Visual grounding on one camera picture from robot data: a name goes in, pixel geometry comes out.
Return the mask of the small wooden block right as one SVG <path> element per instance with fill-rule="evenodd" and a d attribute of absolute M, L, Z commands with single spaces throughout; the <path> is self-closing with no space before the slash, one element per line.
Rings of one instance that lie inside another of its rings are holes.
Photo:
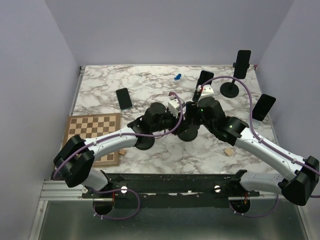
<path fill-rule="evenodd" d="M 225 154 L 228 155 L 228 156 L 231 156 L 231 155 L 234 153 L 233 149 L 231 149 L 231 148 L 226 148 L 226 149 L 224 150 L 224 152 L 225 152 Z"/>

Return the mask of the small wooden block near chessboard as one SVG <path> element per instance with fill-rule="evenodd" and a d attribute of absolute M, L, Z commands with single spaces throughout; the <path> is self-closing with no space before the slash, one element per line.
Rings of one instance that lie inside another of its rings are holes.
<path fill-rule="evenodd" d="M 119 154 L 124 156 L 126 154 L 126 150 L 125 149 L 119 150 Z"/>

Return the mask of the blue-edged smartphone on folding stand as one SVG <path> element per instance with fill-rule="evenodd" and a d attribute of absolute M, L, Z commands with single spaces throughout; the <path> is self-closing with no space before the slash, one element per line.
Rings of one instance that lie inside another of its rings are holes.
<path fill-rule="evenodd" d="M 205 83 L 206 81 L 212 79 L 214 77 L 214 73 L 207 71 L 207 70 L 202 70 L 200 72 L 199 78 L 197 80 L 197 87 Z"/>

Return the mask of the black folding phone stand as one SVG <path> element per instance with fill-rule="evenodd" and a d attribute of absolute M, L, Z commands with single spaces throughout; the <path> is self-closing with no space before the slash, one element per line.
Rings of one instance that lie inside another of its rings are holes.
<path fill-rule="evenodd" d="M 197 90 L 195 90 L 194 94 L 193 94 L 193 97 L 192 97 L 192 101 L 193 102 L 197 102 L 199 100 L 200 96 L 201 96 L 201 93 L 198 92 Z"/>

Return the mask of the black mounting rail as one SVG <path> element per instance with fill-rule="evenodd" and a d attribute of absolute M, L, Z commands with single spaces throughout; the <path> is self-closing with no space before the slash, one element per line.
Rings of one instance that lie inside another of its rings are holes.
<path fill-rule="evenodd" d="M 249 197 L 261 192 L 280 195 L 287 184 L 280 174 L 239 170 L 235 174 L 142 174 L 102 173 L 107 185 L 94 190 L 93 184 L 70 174 L 58 174 L 69 188 L 85 187 L 82 198 L 92 200 L 101 212 L 116 209 L 228 208 L 247 212 Z"/>

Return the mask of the black smartphone on silver stand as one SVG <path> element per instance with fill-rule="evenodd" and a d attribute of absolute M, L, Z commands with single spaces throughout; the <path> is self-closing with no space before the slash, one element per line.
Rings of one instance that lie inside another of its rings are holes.
<path fill-rule="evenodd" d="M 275 102 L 276 102 L 275 97 L 263 93 L 253 108 L 252 118 L 254 120 L 262 122 L 267 116 L 267 114 L 269 113 L 269 111 L 271 110 Z"/>

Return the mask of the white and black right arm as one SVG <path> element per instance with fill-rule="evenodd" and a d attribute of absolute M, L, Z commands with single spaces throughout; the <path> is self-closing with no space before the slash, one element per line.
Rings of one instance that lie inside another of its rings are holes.
<path fill-rule="evenodd" d="M 319 182 L 318 159 L 289 153 L 253 132 L 246 122 L 226 116 L 220 102 L 211 96 L 187 102 L 184 116 L 187 123 L 203 125 L 218 140 L 247 151 L 277 171 L 276 174 L 245 172 L 230 183 L 234 195 L 264 191 L 281 194 L 295 205 L 306 205 Z"/>

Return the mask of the teal smartphone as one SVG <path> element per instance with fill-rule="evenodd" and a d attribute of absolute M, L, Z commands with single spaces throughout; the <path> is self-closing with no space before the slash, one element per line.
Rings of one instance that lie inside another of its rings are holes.
<path fill-rule="evenodd" d="M 127 88 L 121 88 L 115 91 L 119 107 L 122 111 L 128 110 L 133 107 L 130 94 Z"/>

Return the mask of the tall black round phone stand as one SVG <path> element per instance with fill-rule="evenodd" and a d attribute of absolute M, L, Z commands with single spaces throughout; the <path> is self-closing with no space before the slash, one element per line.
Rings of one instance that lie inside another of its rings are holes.
<path fill-rule="evenodd" d="M 233 77 L 239 78 L 239 68 L 236 62 L 233 63 L 234 73 Z M 227 98 L 235 98 L 239 94 L 239 88 L 235 84 L 235 80 L 232 82 L 225 82 L 220 87 L 220 93 Z"/>

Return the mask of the black smartphone on tall stand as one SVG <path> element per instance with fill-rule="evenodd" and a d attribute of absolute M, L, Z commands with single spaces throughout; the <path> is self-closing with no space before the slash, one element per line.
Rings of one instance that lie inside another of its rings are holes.
<path fill-rule="evenodd" d="M 251 58 L 250 50 L 239 50 L 237 53 L 236 61 L 233 63 L 234 68 L 233 76 L 237 79 L 243 80 L 246 78 L 247 70 L 250 66 L 249 61 Z"/>

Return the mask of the silver phone stand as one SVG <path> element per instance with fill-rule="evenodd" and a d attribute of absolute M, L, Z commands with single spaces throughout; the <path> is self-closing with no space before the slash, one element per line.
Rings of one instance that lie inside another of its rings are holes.
<path fill-rule="evenodd" d="M 252 119 L 252 126 L 254 129 L 258 129 L 260 126 L 260 123 L 261 123 L 260 121 L 254 119 L 254 118 Z"/>

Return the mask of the wooden chessboard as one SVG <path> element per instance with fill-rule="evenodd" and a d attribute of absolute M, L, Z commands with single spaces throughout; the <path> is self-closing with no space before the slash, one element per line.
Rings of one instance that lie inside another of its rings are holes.
<path fill-rule="evenodd" d="M 120 113 L 72 115 L 67 118 L 62 144 L 75 135 L 82 139 L 101 137 L 118 131 L 120 126 Z"/>

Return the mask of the blue plastic piece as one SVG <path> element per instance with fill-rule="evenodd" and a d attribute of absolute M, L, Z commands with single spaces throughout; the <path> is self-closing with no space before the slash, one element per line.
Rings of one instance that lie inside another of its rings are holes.
<path fill-rule="evenodd" d="M 178 75 L 176 75 L 176 76 L 174 77 L 174 80 L 175 80 L 175 81 L 178 81 L 178 80 L 181 79 L 181 77 L 182 77 L 182 74 L 179 73 Z"/>

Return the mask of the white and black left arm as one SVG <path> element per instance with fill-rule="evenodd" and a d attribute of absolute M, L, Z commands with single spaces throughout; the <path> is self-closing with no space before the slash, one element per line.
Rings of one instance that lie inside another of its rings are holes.
<path fill-rule="evenodd" d="M 61 177 L 68 187 L 83 185 L 99 197 L 110 194 L 112 184 L 103 171 L 93 168 L 97 159 L 125 148 L 150 149 L 156 138 L 177 134 L 183 125 L 183 108 L 186 104 L 176 98 L 167 106 L 152 103 L 148 111 L 155 116 L 143 116 L 127 126 L 106 135 L 81 138 L 71 137 L 54 158 L 54 180 Z"/>

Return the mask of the black round-base phone stand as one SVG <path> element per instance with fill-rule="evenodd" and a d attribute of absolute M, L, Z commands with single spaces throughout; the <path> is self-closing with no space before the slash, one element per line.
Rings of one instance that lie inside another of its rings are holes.
<path fill-rule="evenodd" d="M 154 144 L 155 144 L 154 137 L 139 136 L 137 138 L 137 142 L 135 144 L 135 147 L 138 150 L 146 151 L 146 150 L 152 148 Z"/>

